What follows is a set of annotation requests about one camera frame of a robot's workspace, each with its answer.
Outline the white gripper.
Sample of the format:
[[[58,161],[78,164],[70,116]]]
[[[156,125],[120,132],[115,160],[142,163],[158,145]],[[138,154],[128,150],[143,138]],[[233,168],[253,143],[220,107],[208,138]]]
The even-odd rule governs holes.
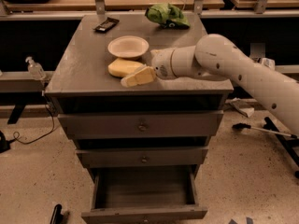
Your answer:
[[[151,66],[137,68],[132,74],[127,75],[121,80],[124,87],[133,87],[151,83],[156,75],[161,79],[175,79],[176,75],[172,69],[172,55],[174,48],[153,49],[151,54]]]

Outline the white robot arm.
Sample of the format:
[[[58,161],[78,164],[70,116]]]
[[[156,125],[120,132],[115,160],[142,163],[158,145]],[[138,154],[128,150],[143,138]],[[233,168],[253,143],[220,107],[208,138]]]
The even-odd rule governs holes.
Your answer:
[[[153,53],[151,66],[144,66],[124,77],[126,87],[145,84],[154,77],[226,77],[294,134],[299,134],[299,83],[263,64],[254,62],[222,35],[203,36],[196,45],[161,49]]]

